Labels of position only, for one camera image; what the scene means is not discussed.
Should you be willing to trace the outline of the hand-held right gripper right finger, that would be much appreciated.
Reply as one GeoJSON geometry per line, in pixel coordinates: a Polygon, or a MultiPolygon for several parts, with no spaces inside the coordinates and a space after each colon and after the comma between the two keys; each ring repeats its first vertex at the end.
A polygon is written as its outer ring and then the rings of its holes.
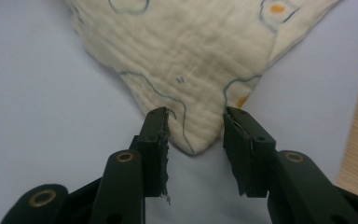
{"type": "Polygon", "coordinates": [[[224,149],[239,193],[267,198],[273,224],[358,224],[358,212],[303,153],[276,141],[247,112],[228,107],[224,149]]]}

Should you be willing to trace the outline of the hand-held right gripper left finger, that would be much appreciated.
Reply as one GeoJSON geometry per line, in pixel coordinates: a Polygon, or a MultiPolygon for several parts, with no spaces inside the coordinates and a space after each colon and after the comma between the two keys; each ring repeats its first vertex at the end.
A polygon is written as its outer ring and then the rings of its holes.
{"type": "Polygon", "coordinates": [[[89,224],[145,224],[145,199],[168,194],[168,120],[165,107],[148,112],[130,147],[109,157],[89,224]]]}

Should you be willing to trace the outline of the cream printed cloth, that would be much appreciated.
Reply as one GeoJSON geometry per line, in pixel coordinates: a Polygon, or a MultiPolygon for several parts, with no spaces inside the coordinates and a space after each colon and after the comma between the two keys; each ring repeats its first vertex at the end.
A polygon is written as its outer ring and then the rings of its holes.
{"type": "Polygon", "coordinates": [[[166,106],[172,141],[197,155],[263,73],[340,0],[65,0],[88,54],[143,112],[166,106]]]}

